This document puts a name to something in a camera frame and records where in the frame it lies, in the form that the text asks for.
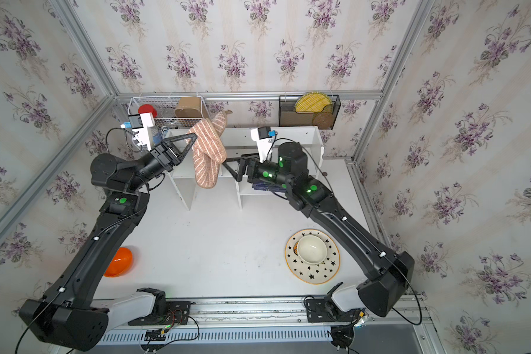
striped oven mitt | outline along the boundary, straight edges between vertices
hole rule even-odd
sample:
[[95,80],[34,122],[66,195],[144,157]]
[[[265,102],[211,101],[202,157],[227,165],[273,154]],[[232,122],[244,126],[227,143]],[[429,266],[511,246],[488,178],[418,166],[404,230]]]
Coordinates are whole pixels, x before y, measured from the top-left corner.
[[212,119],[201,119],[189,132],[197,140],[193,144],[193,165],[195,180],[202,188],[213,188],[219,177],[220,164],[227,159],[227,151],[220,136],[227,125],[227,112],[221,111]]

orange plastic egg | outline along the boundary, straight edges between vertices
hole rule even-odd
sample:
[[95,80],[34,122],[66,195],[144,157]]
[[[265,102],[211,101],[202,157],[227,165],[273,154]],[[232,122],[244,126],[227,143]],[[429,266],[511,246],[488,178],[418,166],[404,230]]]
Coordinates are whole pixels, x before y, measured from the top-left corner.
[[104,276],[113,278],[124,274],[132,266],[132,261],[132,251],[126,247],[120,247],[114,255],[112,262],[110,262],[108,269],[104,272]]

white wire rack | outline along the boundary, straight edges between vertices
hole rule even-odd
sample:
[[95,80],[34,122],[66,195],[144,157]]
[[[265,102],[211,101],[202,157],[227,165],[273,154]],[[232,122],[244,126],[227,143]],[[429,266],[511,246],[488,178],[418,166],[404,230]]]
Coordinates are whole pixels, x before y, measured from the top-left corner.
[[[167,129],[188,129],[197,124],[200,118],[177,118],[175,117],[175,107],[179,104],[179,99],[182,96],[139,96],[132,97],[125,109],[129,114],[137,112],[137,109],[144,105],[149,104],[153,106],[157,111],[157,117],[154,119],[156,126],[159,130]],[[210,113],[206,107],[204,98],[201,97],[201,109],[207,111],[208,116]]]

cardboard box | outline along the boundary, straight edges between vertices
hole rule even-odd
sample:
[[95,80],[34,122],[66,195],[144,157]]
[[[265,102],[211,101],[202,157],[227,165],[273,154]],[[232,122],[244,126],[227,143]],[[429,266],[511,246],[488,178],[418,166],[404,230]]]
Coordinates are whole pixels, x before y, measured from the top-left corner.
[[181,97],[177,107],[175,107],[175,117],[177,118],[205,118],[209,119],[208,110],[203,107],[201,112],[200,97]]

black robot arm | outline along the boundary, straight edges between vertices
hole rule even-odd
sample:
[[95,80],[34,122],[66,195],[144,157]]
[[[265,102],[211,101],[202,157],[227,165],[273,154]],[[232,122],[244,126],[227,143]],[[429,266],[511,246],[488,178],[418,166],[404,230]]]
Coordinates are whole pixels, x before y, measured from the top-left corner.
[[[180,151],[174,144],[190,139]],[[27,300],[20,318],[42,342],[89,350],[104,334],[108,309],[91,308],[92,297],[118,248],[140,223],[149,194],[139,191],[164,171],[183,161],[195,134],[163,139],[149,153],[125,161],[103,153],[91,163],[92,184],[104,188],[106,202],[75,258],[40,300]]]
[[[238,162],[238,170],[228,166]],[[332,191],[309,175],[307,155],[299,143],[279,145],[276,162],[259,162],[257,154],[227,159],[224,165],[241,181],[261,180],[285,188],[289,204],[324,227],[350,253],[367,279],[357,287],[363,304],[385,317],[408,287],[414,260],[407,253],[395,253],[365,230],[342,208]]]

